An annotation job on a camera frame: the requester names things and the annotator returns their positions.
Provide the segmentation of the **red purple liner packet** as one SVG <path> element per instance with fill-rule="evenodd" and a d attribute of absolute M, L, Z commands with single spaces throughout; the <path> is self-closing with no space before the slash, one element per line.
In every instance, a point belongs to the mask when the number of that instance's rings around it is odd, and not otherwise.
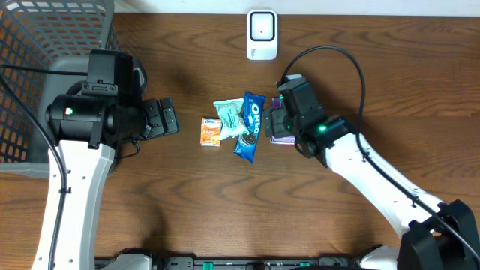
<path fill-rule="evenodd" d="M 283 102 L 279 97 L 273 97 L 271 99 L 271 107 L 272 108 L 279 108 L 283 106 Z M 294 136 L 286 136 L 282 138 L 272 137 L 270 139 L 272 144 L 277 145 L 285 145 L 285 146 L 294 146 L 295 145 L 295 137 Z"/>

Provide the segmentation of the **blue oreo cookie pack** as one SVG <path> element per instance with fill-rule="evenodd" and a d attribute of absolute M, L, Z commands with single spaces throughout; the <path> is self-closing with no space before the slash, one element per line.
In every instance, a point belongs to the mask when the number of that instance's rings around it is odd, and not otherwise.
<path fill-rule="evenodd" d="M 254 162 L 254 155 L 260 136 L 265 101 L 265 96 L 249 91 L 244 95 L 243 120 L 247 127 L 247 133 L 238 137 L 234 153 L 251 164 Z"/>

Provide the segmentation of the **mint green wipes packet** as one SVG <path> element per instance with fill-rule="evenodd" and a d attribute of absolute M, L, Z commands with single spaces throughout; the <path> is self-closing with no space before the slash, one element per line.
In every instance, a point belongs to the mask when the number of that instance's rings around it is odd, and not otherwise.
<path fill-rule="evenodd" d="M 216 100 L 213 103 L 222 124 L 220 140 L 248 133 L 248 128 L 241 115 L 243 104 L 243 98 Z"/>

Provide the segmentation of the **orange snack packet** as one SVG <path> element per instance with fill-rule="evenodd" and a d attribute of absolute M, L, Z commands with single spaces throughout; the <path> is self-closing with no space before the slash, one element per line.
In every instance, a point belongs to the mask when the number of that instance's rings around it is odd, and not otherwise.
<path fill-rule="evenodd" d="M 200 145 L 219 147 L 221 145 L 221 120 L 203 118 L 201 121 Z"/>

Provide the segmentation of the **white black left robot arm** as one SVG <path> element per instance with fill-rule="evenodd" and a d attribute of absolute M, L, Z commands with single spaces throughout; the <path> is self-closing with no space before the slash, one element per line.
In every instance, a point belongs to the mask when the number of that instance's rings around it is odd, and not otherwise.
<path fill-rule="evenodd" d="M 49 146 L 49 188 L 33 269 L 94 269 L 95 241 L 107 176 L 124 143 L 179 132 L 169 97 L 143 100 L 140 60 L 94 49 L 85 79 L 46 107 L 39 131 Z"/>

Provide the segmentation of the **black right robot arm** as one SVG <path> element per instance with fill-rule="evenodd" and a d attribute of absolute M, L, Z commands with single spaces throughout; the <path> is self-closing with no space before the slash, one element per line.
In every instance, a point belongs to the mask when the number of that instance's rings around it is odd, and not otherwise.
<path fill-rule="evenodd" d="M 399 247 L 379 246 L 360 256 L 361 269 L 478 269 L 479 234 L 473 212 L 413 184 L 344 117 L 328 115 L 314 87 L 299 74 L 277 82 L 282 104 L 265 109 L 267 137 L 295 138 L 306 158 L 353 185 L 388 221 Z"/>

